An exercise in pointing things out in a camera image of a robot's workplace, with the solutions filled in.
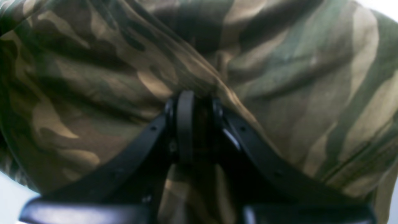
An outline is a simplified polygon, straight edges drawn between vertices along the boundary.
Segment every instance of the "camouflage fabric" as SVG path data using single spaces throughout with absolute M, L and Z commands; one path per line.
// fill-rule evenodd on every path
M 109 161 L 190 89 L 387 222 L 398 25 L 380 13 L 348 0 L 0 0 L 0 26 L 2 170 L 41 193 Z M 226 189 L 218 166 L 173 166 L 159 220 L 233 223 Z

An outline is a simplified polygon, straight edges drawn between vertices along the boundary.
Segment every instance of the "camouflage pants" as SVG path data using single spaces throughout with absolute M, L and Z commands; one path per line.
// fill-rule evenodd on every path
M 190 89 L 387 222 L 398 25 L 383 15 L 348 0 L 0 0 L 0 28 L 0 165 L 16 181 L 78 180 Z M 236 217 L 211 165 L 173 166 L 161 208 L 162 223 Z

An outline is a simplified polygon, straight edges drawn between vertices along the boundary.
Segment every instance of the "white background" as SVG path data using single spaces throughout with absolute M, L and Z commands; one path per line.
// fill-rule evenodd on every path
M 398 2 L 396 0 L 358 1 L 398 21 Z M 12 182 L 8 177 L 0 173 L 0 224 L 15 224 L 23 205 L 35 196 L 37 194 Z M 390 211 L 388 224 L 398 224 L 398 184 L 395 186 Z

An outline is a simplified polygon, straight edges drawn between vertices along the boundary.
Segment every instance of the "camouflage clothing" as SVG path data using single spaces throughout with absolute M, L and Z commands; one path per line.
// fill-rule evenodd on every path
M 41 193 L 109 161 L 190 89 L 387 222 L 398 25 L 385 16 L 348 0 L 0 0 L 0 26 L 0 164 Z M 219 167 L 172 167 L 162 223 L 234 214 Z

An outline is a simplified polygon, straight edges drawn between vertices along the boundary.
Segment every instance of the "brown camouflage pattern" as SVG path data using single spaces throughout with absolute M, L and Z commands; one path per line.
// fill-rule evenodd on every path
M 0 26 L 0 165 L 22 184 L 78 180 L 189 89 L 217 93 L 282 158 L 387 222 L 398 25 L 380 13 L 348 0 L 0 0 Z M 158 218 L 233 223 L 226 189 L 218 166 L 173 166 Z

